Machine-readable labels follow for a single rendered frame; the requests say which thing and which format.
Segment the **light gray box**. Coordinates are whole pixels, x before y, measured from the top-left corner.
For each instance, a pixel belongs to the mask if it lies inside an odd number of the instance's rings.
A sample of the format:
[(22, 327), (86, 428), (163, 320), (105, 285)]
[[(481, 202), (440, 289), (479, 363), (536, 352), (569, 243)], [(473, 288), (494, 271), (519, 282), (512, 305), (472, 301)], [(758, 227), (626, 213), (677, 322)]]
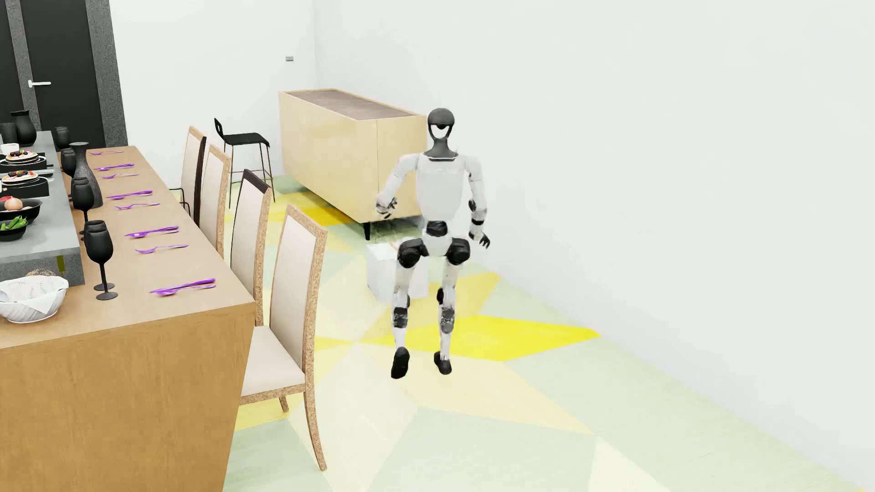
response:
[[(411, 237), (397, 241), (373, 243), (366, 246), (366, 283), (375, 298), (384, 304), (392, 299), (396, 284), (397, 252), (400, 245)], [(409, 295), (427, 297), (429, 292), (429, 258), (420, 259), (410, 279)]]

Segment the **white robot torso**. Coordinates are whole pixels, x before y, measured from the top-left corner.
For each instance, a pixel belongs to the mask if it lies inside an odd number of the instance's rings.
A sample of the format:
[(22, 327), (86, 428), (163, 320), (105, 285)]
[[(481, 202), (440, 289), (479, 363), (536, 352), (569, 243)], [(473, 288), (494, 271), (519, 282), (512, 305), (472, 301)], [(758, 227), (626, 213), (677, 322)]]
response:
[(454, 218), (461, 202), (466, 156), (437, 160), (424, 154), (415, 157), (417, 203), (426, 220), (425, 232), (433, 237), (446, 236), (447, 221)]

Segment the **left robot leg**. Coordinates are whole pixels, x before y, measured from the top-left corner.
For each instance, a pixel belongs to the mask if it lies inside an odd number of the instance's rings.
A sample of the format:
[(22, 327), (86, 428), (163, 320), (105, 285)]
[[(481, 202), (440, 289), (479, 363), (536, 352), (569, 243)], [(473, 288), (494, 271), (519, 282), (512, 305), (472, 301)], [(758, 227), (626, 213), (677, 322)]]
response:
[(456, 316), (456, 284), (461, 266), (471, 256), (471, 246), (468, 240), (454, 238), (447, 250), (443, 264), (443, 277), (438, 289), (437, 300), (439, 309), (440, 350), (434, 354), (434, 363), (441, 374), (450, 374), (450, 346)]

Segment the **robot leg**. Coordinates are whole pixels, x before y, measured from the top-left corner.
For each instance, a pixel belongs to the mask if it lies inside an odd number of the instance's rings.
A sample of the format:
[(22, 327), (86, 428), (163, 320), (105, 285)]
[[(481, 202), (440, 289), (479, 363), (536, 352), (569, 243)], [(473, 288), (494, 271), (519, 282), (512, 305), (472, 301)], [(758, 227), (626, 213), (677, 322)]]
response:
[(414, 267), (429, 252), (421, 238), (404, 241), (398, 248), (396, 257), (396, 280), (392, 295), (392, 334), (396, 352), (390, 375), (393, 379), (404, 377), (409, 368), (410, 353), (405, 347), (406, 331), (409, 321), (410, 280)]
[(447, 250), (443, 264), (443, 277), (438, 289), (437, 300), (439, 309), (440, 350), (434, 354), (434, 363), (441, 374), (450, 374), (450, 346), (456, 316), (456, 284), (461, 266), (471, 256), (471, 246), (468, 240), (454, 238)]

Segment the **light wooden sideboard cabinet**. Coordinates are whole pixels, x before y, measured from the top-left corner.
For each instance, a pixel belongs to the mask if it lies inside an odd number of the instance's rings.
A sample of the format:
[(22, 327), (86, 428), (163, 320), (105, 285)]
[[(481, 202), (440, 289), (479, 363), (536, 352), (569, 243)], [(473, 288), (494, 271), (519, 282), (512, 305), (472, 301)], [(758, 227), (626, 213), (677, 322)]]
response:
[(398, 159), (427, 146), (424, 115), (336, 88), (278, 93), (283, 168), (363, 226)]

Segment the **right robot leg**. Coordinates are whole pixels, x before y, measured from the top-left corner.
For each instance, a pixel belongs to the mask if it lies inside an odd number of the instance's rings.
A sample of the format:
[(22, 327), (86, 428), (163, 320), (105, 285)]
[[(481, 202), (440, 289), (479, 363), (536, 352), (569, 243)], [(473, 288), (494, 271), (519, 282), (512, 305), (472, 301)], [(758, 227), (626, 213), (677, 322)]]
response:
[(410, 280), (414, 267), (429, 252), (421, 238), (404, 241), (398, 248), (396, 257), (396, 280), (392, 295), (392, 334), (396, 352), (390, 375), (393, 379), (404, 377), (409, 368), (410, 353), (405, 347), (406, 331), (409, 321)]

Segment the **black robot head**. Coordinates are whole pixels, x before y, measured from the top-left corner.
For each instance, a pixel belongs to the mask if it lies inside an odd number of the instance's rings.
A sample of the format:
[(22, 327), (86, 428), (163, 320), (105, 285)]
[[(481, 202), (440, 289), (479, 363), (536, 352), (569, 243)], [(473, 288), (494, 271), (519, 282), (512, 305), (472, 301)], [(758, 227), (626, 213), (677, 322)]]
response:
[(432, 148), (424, 152), (425, 156), (432, 160), (451, 160), (458, 155), (448, 144), (454, 123), (454, 115), (448, 108), (435, 108), (429, 113), (427, 124)]

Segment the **black bar stool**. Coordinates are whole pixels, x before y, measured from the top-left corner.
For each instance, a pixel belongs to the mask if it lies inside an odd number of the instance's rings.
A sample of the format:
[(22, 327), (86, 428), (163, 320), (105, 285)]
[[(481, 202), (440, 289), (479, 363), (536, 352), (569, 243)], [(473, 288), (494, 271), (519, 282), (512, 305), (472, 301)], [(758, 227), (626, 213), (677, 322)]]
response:
[(269, 185), (271, 187), (275, 187), (269, 154), (269, 141), (257, 132), (226, 134), (224, 132), (222, 124), (217, 118), (214, 118), (213, 122), (218, 136), (223, 141), (223, 151), (227, 150), (228, 146), (231, 147), (232, 163), (234, 162), (234, 150), (236, 146), (245, 146), (250, 144), (258, 145), (259, 156), (261, 158), (262, 179), (265, 182), (269, 181)]

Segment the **long wooden dining table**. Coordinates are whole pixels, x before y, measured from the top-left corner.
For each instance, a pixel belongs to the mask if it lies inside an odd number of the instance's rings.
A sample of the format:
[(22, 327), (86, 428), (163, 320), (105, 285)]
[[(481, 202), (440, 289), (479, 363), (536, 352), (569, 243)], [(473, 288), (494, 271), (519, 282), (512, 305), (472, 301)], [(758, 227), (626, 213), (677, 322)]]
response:
[[(96, 299), (99, 267), (82, 252), (85, 284), (52, 318), (0, 320), (0, 492), (223, 490), (256, 304), (140, 151), (122, 150), (87, 156), (139, 173), (97, 173), (103, 195), (150, 189), (144, 201), (160, 205), (115, 208), (129, 197), (89, 212), (111, 234), (117, 297)], [(149, 293), (210, 277), (213, 288)]]

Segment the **tall black slim vase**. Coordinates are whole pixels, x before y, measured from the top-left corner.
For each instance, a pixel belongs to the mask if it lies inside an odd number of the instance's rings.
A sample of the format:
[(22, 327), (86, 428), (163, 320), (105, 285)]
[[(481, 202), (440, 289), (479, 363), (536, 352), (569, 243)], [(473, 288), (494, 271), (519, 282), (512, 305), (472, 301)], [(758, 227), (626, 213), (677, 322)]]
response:
[(73, 142), (70, 144), (70, 148), (73, 150), (76, 159), (76, 166), (73, 177), (71, 179), (71, 194), (72, 194), (72, 182), (77, 178), (83, 178), (87, 181), (88, 186), (93, 192), (94, 203), (93, 208), (99, 208), (103, 206), (103, 194), (102, 190), (97, 182), (96, 177), (94, 176), (91, 168), (88, 166), (87, 162), (87, 149), (89, 143), (88, 142)]

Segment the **gray table centre block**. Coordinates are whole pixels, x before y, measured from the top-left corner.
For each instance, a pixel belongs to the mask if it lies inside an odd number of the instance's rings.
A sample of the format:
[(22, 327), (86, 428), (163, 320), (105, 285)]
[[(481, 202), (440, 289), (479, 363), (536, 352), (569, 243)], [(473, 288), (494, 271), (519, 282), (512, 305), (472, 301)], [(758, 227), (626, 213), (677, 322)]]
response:
[(29, 222), (20, 238), (0, 241), (0, 281), (46, 270), (64, 277), (70, 286), (84, 285), (80, 227), (73, 220), (68, 179), (60, 170), (51, 132), (38, 131), (30, 149), (44, 153), (48, 170), (52, 171), (52, 177), (47, 180), (48, 195), (39, 198), (41, 205), (36, 221)]

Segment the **dark gray door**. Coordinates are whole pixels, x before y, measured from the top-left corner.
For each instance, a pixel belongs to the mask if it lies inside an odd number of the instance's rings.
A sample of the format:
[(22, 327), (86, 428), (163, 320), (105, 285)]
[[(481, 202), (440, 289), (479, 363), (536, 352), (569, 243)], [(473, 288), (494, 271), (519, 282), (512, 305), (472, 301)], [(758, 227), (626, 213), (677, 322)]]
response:
[(73, 142), (128, 145), (108, 0), (0, 0), (0, 123), (20, 109)]

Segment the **white ribbed bowl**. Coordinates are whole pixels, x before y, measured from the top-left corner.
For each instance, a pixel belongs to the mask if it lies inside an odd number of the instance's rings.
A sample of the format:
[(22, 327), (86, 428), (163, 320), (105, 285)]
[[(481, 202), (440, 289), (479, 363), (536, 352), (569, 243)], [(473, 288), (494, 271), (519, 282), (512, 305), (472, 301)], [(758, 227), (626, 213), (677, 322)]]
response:
[(0, 317), (12, 323), (51, 318), (69, 288), (63, 277), (34, 275), (0, 282)]

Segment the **black round jug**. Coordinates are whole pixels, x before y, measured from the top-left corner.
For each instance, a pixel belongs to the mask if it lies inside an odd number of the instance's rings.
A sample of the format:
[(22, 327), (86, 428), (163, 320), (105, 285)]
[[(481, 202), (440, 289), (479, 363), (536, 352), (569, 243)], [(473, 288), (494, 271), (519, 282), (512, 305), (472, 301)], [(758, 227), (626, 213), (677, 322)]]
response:
[(11, 111), (10, 116), (15, 127), (15, 137), (11, 138), (9, 143), (17, 143), (20, 146), (33, 145), (37, 139), (38, 130), (31, 119), (30, 111), (28, 109)]

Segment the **cork frame dining chair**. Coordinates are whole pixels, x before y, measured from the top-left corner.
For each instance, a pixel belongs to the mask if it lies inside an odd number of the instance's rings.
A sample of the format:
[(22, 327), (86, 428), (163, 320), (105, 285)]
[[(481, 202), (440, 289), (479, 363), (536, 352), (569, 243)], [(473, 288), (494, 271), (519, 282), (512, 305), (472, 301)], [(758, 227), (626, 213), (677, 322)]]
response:
[(229, 264), (256, 302), (256, 325), (264, 325), (263, 278), (268, 212), (272, 188), (244, 170), (235, 208)]
[(315, 329), (326, 230), (289, 205), (271, 285), (269, 322), (256, 326), (250, 343), (241, 405), (302, 393), (313, 453), (327, 465), (315, 407)]
[(201, 183), (205, 154), (206, 136), (190, 126), (186, 136), (180, 186), (170, 190), (180, 191), (180, 204), (197, 225), (200, 224)]
[(201, 201), (198, 224), (215, 250), (224, 257), (224, 226), (231, 171), (227, 154), (213, 144), (207, 146), (202, 166)]

